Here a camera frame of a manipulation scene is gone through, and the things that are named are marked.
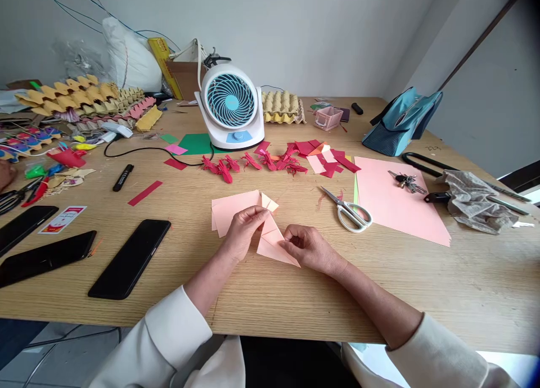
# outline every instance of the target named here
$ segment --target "blue bag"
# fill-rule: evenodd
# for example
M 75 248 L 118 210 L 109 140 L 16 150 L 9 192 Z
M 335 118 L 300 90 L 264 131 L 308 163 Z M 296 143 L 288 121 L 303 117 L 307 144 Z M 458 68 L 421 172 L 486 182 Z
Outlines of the blue bag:
M 443 92 L 424 97 L 408 88 L 370 121 L 375 127 L 362 144 L 386 156 L 401 155 L 413 139 L 420 139 L 442 98 Z

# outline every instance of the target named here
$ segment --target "fan grille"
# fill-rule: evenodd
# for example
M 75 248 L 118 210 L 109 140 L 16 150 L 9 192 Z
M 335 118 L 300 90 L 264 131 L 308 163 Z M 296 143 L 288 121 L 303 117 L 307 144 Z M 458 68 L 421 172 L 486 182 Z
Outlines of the fan grille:
M 206 100 L 214 117 L 228 127 L 246 124 L 255 110 L 248 84 L 233 74 L 223 74 L 212 80 Z

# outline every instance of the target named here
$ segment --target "desk fan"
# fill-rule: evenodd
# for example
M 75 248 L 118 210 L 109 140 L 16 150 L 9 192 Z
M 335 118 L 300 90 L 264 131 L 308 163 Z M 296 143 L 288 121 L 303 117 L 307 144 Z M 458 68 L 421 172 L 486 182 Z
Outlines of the desk fan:
M 234 151 L 261 143 L 261 91 L 243 71 L 229 63 L 214 65 L 204 75 L 200 88 L 195 98 L 215 147 Z

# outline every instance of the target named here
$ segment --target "smartphone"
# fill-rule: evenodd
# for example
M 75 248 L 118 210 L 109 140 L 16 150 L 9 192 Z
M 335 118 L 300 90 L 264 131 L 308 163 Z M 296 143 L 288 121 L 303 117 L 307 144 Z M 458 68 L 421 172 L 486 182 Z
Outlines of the smartphone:
M 33 206 L 4 225 L 0 229 L 0 258 L 26 236 L 30 235 L 56 211 L 58 211 L 58 207 L 55 206 Z
M 0 265 L 0 288 L 84 259 L 96 233 L 82 233 L 8 257 Z
M 90 288 L 88 296 L 114 300 L 127 298 L 169 228 L 169 221 L 142 221 Z

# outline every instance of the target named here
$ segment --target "crumpled cloth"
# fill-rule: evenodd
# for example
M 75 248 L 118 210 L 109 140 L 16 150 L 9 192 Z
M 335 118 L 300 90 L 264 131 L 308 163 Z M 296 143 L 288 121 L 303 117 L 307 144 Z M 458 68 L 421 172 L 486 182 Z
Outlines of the crumpled cloth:
M 487 200 L 499 193 L 471 172 L 445 170 L 435 183 L 450 186 L 448 211 L 453 218 L 477 231 L 500 234 L 514 225 L 519 217 L 507 207 Z

